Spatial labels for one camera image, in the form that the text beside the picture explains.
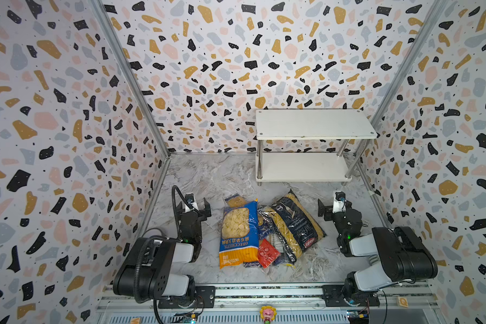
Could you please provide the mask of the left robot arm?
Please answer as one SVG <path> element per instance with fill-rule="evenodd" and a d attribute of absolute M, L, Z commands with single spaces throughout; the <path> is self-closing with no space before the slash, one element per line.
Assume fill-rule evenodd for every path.
<path fill-rule="evenodd" d="M 137 303 L 162 301 L 164 308 L 188 308 L 200 299 L 201 290 L 191 275 L 171 272 L 174 263 L 194 263 L 201 252 L 201 223 L 211 216 L 203 201 L 199 209 L 193 194 L 174 204 L 178 237 L 145 234 L 136 240 L 113 280 L 113 293 L 132 297 Z"/>

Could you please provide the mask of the dark blue penne pasta bag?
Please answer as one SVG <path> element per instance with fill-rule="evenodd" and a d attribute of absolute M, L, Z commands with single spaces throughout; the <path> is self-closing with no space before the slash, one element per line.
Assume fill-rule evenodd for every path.
<path fill-rule="evenodd" d="M 267 219 L 272 231 L 278 235 L 283 251 L 292 264 L 325 237 L 324 230 L 302 206 L 292 190 L 271 205 L 263 207 L 261 214 Z"/>

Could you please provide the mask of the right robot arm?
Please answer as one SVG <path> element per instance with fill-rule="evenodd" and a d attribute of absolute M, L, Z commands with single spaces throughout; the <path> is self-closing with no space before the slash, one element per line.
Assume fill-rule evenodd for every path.
<path fill-rule="evenodd" d="M 317 203 L 318 216 L 333 222 L 344 256 L 376 259 L 366 269 L 350 272 L 342 285 L 323 286 L 327 307 L 378 306 L 381 289 L 437 276 L 437 261 L 411 228 L 374 227 L 371 233 L 362 235 L 362 214 L 352 208 L 344 193 L 337 192 L 330 206 L 320 200 Z"/>

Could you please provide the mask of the yellow blue spaghetti packet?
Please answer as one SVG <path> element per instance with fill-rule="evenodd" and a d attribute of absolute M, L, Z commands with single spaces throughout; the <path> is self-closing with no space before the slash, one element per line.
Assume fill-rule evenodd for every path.
<path fill-rule="evenodd" d="M 233 194 L 230 197 L 224 199 L 225 206 L 229 209 L 243 207 L 247 204 L 247 200 L 239 194 Z"/>

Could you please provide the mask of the blue orange orecchiette pasta bag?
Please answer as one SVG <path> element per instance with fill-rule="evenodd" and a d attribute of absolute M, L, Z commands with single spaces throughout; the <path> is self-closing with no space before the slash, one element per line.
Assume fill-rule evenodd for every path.
<path fill-rule="evenodd" d="M 258 261 L 258 227 L 256 201 L 233 209 L 225 206 L 219 252 L 221 269 Z"/>

